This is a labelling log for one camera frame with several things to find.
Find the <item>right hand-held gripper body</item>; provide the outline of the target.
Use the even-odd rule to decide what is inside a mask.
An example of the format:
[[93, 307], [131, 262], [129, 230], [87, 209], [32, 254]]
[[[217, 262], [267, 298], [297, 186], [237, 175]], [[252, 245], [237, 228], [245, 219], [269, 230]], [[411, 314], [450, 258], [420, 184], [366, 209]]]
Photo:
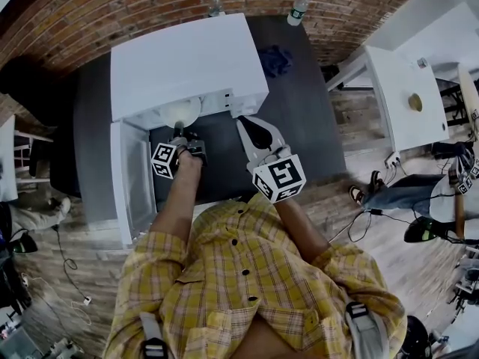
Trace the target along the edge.
[[289, 145], [282, 145], [273, 151], [252, 147], [246, 155], [252, 184], [270, 203], [297, 195], [306, 184], [299, 157], [292, 154]]

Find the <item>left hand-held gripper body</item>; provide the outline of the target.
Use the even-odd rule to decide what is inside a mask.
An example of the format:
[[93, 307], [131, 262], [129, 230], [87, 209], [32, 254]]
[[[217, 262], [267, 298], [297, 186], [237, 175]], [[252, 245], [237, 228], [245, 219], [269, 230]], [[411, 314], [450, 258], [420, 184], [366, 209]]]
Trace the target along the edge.
[[193, 157], [200, 158], [203, 166], [207, 166], [205, 143], [194, 133], [174, 136], [168, 143], [158, 143], [151, 158], [153, 172], [162, 178], [172, 180], [177, 172], [178, 152], [183, 147]]

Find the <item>person's left hand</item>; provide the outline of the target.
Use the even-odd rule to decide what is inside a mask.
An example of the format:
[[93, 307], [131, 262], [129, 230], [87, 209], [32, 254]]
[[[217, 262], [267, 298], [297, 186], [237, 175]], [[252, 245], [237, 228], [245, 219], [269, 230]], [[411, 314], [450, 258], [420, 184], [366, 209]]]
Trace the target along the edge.
[[179, 151], [177, 173], [182, 177], [192, 177], [196, 180], [201, 178], [203, 161], [197, 156], [193, 156], [187, 149]]

